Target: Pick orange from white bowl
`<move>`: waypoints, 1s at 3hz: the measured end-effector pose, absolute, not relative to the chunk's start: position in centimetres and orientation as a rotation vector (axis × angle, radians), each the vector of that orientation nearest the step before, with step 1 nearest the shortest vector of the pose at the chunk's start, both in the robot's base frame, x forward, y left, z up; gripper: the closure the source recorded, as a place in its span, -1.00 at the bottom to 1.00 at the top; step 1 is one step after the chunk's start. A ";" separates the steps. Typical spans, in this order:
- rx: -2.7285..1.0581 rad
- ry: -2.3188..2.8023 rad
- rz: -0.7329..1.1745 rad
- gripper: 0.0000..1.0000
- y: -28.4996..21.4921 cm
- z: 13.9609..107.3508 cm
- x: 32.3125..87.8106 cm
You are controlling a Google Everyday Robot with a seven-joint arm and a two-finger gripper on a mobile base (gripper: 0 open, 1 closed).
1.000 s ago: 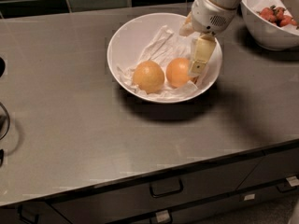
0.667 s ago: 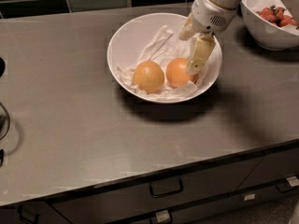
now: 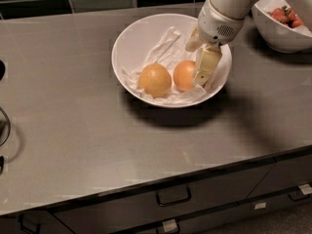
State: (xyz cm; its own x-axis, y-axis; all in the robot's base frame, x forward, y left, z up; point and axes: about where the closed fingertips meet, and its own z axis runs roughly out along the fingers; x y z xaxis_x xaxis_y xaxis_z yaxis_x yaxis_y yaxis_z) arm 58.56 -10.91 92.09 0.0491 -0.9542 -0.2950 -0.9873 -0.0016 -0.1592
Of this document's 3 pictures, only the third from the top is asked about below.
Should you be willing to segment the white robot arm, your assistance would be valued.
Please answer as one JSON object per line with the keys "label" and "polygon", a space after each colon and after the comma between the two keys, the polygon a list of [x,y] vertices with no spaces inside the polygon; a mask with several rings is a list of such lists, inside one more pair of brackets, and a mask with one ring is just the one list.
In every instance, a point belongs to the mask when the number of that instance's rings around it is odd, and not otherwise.
{"label": "white robot arm", "polygon": [[[206,0],[185,50],[197,52],[192,82],[204,85],[215,71],[222,45],[234,40],[244,19],[259,0]],[[286,0],[308,28],[312,26],[312,0]]]}

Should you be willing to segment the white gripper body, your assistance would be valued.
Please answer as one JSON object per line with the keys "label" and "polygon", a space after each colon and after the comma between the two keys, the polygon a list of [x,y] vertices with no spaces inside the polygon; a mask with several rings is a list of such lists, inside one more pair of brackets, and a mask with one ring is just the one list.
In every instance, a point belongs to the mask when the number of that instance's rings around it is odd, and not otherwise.
{"label": "white gripper body", "polygon": [[244,21],[231,19],[214,8],[206,0],[198,16],[198,33],[201,40],[210,45],[225,45],[234,40]]}

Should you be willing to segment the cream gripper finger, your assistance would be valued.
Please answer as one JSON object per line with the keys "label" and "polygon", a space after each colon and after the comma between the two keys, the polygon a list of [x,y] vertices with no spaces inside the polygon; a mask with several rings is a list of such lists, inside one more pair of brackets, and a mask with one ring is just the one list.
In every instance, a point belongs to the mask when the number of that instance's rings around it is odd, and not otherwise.
{"label": "cream gripper finger", "polygon": [[195,52],[203,44],[204,41],[199,36],[198,27],[195,27],[186,42],[185,50],[187,52]]}
{"label": "cream gripper finger", "polygon": [[222,52],[220,46],[201,47],[197,51],[193,83],[195,85],[205,85],[214,73],[221,58]]}

